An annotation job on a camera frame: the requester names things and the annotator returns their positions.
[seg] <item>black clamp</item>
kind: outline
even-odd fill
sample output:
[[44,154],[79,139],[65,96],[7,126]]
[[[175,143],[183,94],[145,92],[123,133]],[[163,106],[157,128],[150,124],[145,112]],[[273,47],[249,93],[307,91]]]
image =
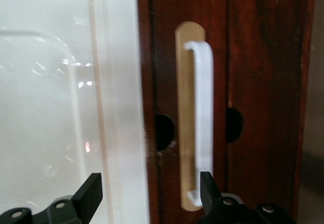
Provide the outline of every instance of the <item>black clamp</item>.
[[223,197],[210,172],[200,173],[200,196],[205,217],[197,224],[296,224],[274,204],[259,204],[251,210],[231,197]]
[[92,173],[71,199],[55,201],[36,215],[28,208],[8,210],[0,224],[88,224],[101,200],[101,174]]

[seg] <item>metal screw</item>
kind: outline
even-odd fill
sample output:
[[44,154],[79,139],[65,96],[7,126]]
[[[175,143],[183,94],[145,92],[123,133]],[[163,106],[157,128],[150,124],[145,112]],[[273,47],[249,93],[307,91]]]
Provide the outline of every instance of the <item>metal screw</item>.
[[14,213],[11,214],[11,217],[12,218],[17,218],[17,217],[20,217],[22,215],[22,211],[21,210],[18,210]]
[[262,210],[270,214],[274,212],[274,209],[270,205],[262,206]]
[[56,208],[62,208],[64,205],[65,205],[64,202],[60,202],[60,203],[58,203],[55,207],[56,207]]
[[223,199],[223,203],[225,205],[233,205],[234,204],[233,200],[230,198]]

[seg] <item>dark wood grain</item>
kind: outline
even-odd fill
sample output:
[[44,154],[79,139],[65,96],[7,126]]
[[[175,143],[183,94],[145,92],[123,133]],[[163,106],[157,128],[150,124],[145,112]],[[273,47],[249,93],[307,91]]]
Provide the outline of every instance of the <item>dark wood grain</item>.
[[[215,58],[215,160],[214,175],[225,189],[226,144],[226,0],[152,0],[156,113],[169,116],[178,127],[175,30],[184,21],[200,24],[207,34]],[[180,167],[177,136],[158,153],[162,223],[196,223],[203,211],[181,208]]]
[[229,105],[245,119],[228,187],[295,214],[313,0],[230,0]]
[[150,19],[150,0],[138,0],[140,55],[144,128],[146,140],[146,164],[149,192],[150,223],[160,224],[159,175],[155,141],[155,83],[153,70],[153,43]]

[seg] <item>white panel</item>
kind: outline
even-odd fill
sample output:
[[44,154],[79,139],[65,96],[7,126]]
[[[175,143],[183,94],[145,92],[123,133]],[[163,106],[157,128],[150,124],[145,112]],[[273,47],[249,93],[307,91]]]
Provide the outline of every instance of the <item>white panel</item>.
[[102,172],[91,223],[148,223],[136,12],[0,0],[0,213],[37,213]]

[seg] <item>door handle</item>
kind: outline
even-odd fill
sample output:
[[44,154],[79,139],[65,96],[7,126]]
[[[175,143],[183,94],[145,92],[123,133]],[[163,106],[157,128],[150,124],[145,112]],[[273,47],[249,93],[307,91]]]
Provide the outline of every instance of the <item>door handle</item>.
[[175,35],[181,206],[197,211],[200,172],[213,172],[213,53],[197,23],[180,24]]
[[205,42],[189,41],[185,49],[193,51],[195,92],[195,185],[188,197],[194,206],[202,206],[200,172],[213,172],[214,66],[213,51]]

